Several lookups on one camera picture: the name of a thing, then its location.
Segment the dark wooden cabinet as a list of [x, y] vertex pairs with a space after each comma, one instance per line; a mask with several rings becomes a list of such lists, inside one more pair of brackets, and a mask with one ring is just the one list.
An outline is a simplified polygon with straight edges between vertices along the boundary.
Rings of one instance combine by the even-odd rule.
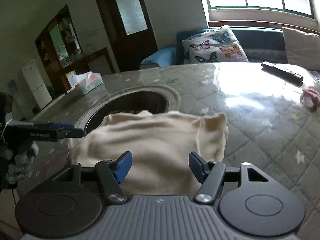
[[49, 92], [53, 96], [66, 94], [71, 89], [67, 79], [70, 72], [84, 74], [92, 71], [91, 66], [98, 62], [103, 64], [96, 70], [101, 75], [116, 72], [106, 47], [87, 54], [83, 52], [67, 5], [41, 31], [35, 45], [52, 84]]

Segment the cream beige garment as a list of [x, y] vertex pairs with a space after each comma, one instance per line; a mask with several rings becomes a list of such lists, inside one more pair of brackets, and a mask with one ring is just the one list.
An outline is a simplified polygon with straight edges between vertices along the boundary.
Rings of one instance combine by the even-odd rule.
[[227, 117], [196, 116], [178, 111], [151, 114], [116, 113], [69, 152], [69, 159], [83, 167], [116, 160], [126, 151], [132, 167], [120, 187], [127, 196], [188, 195], [200, 188], [189, 168], [190, 152], [205, 161], [223, 161], [228, 139]]

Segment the dark wooden door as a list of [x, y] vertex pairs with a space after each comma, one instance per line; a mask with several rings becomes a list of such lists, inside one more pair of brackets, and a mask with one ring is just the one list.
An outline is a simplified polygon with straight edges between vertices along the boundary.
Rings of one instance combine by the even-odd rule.
[[119, 70], [138, 70], [158, 50], [144, 0], [96, 2]]

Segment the dark teal sofa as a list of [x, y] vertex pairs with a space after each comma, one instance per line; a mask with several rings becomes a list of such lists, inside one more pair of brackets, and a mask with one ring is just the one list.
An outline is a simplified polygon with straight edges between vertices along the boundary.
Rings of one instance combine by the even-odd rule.
[[144, 59], [140, 69], [217, 62], [289, 63], [281, 29], [223, 25], [183, 31], [176, 39], [176, 45]]

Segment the quilted star table cover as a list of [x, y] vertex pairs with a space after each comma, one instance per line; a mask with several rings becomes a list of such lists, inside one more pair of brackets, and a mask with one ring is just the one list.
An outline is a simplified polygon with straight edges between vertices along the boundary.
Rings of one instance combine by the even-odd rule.
[[81, 124], [112, 98], [142, 89], [167, 94], [171, 109], [199, 116], [225, 112], [224, 162], [250, 162], [304, 204], [300, 239], [319, 239], [319, 111], [300, 102], [300, 88], [268, 74], [259, 63], [209, 63], [105, 75], [88, 95], [67, 95], [36, 120]]

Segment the tissue box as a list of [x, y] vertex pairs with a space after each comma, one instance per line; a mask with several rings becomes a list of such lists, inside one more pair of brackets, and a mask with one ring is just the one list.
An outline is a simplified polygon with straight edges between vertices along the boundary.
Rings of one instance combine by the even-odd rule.
[[67, 74], [67, 79], [71, 85], [71, 88], [75, 89], [82, 95], [86, 95], [99, 85], [103, 84], [103, 79], [100, 73], [95, 73], [92, 71], [79, 75], [75, 74], [75, 72], [71, 72]]

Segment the round black induction cooktop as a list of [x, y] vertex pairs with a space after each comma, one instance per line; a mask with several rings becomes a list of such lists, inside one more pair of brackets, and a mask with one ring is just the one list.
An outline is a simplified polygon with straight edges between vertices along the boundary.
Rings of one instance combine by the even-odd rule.
[[152, 114], [164, 113], [168, 110], [169, 102], [165, 96], [153, 91], [138, 91], [122, 95], [108, 103], [103, 103], [90, 116], [83, 128], [85, 135], [98, 128], [105, 116], [116, 113], [138, 114], [147, 110]]

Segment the black remote control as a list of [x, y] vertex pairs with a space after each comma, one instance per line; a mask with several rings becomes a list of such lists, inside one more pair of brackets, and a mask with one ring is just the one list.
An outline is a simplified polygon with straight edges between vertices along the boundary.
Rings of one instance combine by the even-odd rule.
[[272, 63], [269, 63], [266, 61], [262, 62], [261, 66], [262, 66], [263, 71], [265, 71], [269, 74], [272, 74], [274, 76], [277, 76], [287, 82], [290, 82], [292, 84], [296, 84], [298, 86], [301, 86], [303, 83], [304, 77], [291, 71], [291, 70], [279, 67], [276, 64], [272, 64]]

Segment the beige plain pillow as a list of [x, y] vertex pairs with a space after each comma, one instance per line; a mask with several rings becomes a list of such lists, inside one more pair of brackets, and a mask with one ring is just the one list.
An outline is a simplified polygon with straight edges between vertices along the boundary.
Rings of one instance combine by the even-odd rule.
[[319, 72], [319, 35], [282, 27], [288, 64]]

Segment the pink hair scrunchie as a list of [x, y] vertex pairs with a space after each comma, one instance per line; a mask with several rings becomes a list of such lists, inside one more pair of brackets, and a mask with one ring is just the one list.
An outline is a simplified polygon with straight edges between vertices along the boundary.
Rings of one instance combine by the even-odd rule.
[[317, 109], [319, 107], [319, 92], [313, 88], [303, 88], [301, 102], [306, 107]]

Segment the butterfly print pillow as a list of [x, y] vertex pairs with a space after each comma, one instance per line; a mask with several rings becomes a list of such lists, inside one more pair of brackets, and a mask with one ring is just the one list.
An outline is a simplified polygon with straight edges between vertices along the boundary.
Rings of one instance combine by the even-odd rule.
[[182, 40], [184, 63], [248, 62], [240, 42], [228, 25]]

